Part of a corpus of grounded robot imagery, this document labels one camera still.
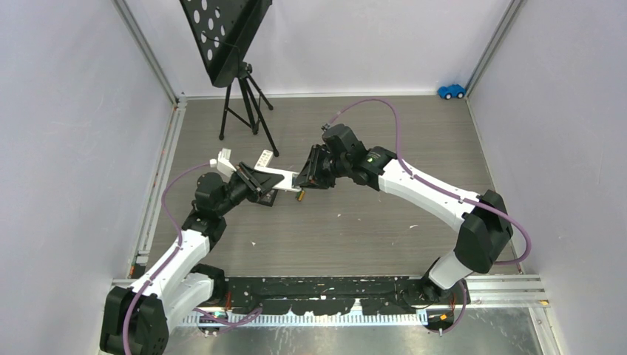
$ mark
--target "tripod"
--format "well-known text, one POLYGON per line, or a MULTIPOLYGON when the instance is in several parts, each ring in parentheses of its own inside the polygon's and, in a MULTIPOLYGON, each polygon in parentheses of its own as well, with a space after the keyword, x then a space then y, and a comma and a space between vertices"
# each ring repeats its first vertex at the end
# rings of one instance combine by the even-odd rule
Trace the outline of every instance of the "tripod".
POLYGON ((265 119, 263 118, 263 115, 261 113, 261 108, 260 108, 261 100, 263 99, 265 104, 268 105, 269 110, 273 110, 274 106, 272 106, 270 104, 270 101, 268 101, 268 98, 266 98, 266 96, 263 95, 263 92, 259 88, 259 85, 257 85, 257 83, 255 82, 255 80, 253 79, 251 75, 252 72, 253 72, 253 67, 250 64, 242 62, 242 64, 240 65, 240 71, 238 72, 238 75, 237 75, 237 82, 240 83, 240 89, 242 90, 242 98, 244 100, 244 106, 246 107, 246 113, 248 114, 248 122, 245 119, 243 119, 242 116, 238 115, 235 111, 233 111, 231 107, 228 106, 228 101, 231 97, 231 85, 229 84, 228 87, 226 87, 226 99, 224 100, 224 111, 222 113, 222 126, 220 127, 220 136, 218 138, 220 140, 224 139, 226 114, 230 112, 238 120, 242 121, 242 123, 245 124, 248 128, 252 129, 253 135, 256 135, 257 133, 259 133, 259 123, 261 123, 261 125, 263 126, 263 130, 265 131, 265 135, 268 137, 268 141, 270 141, 270 145, 272 146, 272 152, 274 153, 275 157, 278 157, 279 150, 277 149, 277 146, 274 145, 274 141, 272 140, 272 135, 270 135, 270 130, 268 129, 268 125, 265 124, 265 119), (253 90, 251 89, 250 84, 253 84, 254 88, 259 93, 259 102, 255 100, 253 90), (252 106, 255 108, 255 111, 257 111, 257 116, 259 116, 259 120, 257 122, 255 122, 255 119, 254 119, 251 103, 252 103, 252 106))

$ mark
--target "wall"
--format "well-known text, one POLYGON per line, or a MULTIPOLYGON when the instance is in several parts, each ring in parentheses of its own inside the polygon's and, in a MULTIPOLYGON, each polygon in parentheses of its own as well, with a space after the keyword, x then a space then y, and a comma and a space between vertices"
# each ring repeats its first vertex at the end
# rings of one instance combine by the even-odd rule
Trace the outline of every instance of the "wall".
POLYGON ((0 354, 95 354, 172 111, 110 0, 0 1, 0 354))
MULTIPOLYGON (((178 92, 224 95, 211 86, 179 1, 127 2, 178 92)), ((433 94, 468 82, 508 3, 276 0, 245 59, 267 93, 433 94)))
POLYGON ((624 354, 627 3, 528 1, 472 94, 566 354, 624 354))

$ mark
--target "wooden floor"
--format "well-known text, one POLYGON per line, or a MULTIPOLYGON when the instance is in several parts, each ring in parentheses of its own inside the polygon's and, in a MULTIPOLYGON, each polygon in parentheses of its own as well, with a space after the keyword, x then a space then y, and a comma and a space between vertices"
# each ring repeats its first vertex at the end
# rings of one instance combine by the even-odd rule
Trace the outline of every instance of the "wooden floor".
MULTIPOLYGON (((275 98, 264 108, 280 157, 270 167, 300 171, 312 144, 321 143, 321 125, 358 98, 275 98)), ((492 186, 475 127, 462 100, 435 96, 390 98, 401 114, 405 159, 427 174, 454 186, 485 192, 492 186)), ((253 166, 264 149, 264 133, 252 135, 235 117, 219 141, 222 100, 190 101, 178 141, 170 179, 183 170, 232 149, 231 161, 253 166)), ((241 100, 231 107, 245 114, 241 100)), ((385 105, 368 102, 338 121, 350 126, 366 147, 394 149, 394 120, 385 105)), ((174 217, 183 222, 194 199, 192 173, 179 180, 167 198, 174 217)), ((443 222, 398 197, 340 179, 334 189, 308 190, 302 202, 280 192, 274 207, 244 202, 226 215, 228 227, 203 263, 229 276, 417 275, 455 244, 443 222)), ((172 244, 174 228, 163 211, 150 253, 151 266, 172 244)), ((511 259, 511 248, 501 260, 511 259)), ((492 273, 515 273, 514 266, 492 273)))

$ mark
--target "blue toy car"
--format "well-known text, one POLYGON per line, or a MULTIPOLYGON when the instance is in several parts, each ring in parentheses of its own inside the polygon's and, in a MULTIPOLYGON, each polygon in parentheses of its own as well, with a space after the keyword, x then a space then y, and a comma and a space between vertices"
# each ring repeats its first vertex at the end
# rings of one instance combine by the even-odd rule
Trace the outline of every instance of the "blue toy car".
POLYGON ((446 100, 450 100, 453 96, 456 98, 463 98, 466 96, 466 89, 464 89, 461 85, 453 84, 449 87, 439 88, 438 95, 446 100))

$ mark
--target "music stand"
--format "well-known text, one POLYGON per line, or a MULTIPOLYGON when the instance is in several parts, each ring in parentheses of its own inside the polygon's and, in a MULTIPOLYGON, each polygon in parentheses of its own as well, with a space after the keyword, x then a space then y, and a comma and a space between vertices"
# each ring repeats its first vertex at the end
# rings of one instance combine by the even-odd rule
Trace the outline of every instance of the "music stand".
POLYGON ((180 4, 194 34, 211 84, 214 87, 226 87, 220 140, 224 139, 226 116, 230 112, 250 128, 254 135, 259 132, 261 124, 274 156, 278 157, 279 150, 274 145, 261 113, 261 100, 270 110, 274 108, 252 78, 252 66, 243 61, 265 13, 272 5, 272 0, 180 0, 180 4), (231 84, 235 79, 242 91, 248 121, 228 106, 231 84), (255 99, 251 84, 259 93, 259 102, 255 99), (258 120, 254 118, 253 107, 258 120))

